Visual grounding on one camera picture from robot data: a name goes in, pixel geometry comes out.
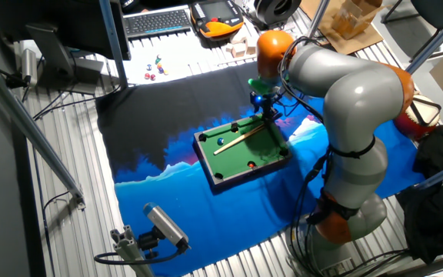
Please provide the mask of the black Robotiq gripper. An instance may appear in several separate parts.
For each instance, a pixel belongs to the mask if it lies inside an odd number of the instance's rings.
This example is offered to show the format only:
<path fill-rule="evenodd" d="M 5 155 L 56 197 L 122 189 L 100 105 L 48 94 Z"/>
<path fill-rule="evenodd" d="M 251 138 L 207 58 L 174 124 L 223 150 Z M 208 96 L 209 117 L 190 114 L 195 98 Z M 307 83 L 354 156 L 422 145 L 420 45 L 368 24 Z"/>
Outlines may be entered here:
<path fill-rule="evenodd" d="M 277 119 L 282 117 L 282 113 L 276 109 L 273 109 L 273 98 L 275 97 L 274 93 L 266 93 L 260 95 L 256 92 L 250 93 L 250 103 L 254 107 L 254 113 L 258 113 L 261 109 L 261 120 L 263 122 L 268 122 L 269 119 L 271 121 L 276 121 Z"/>

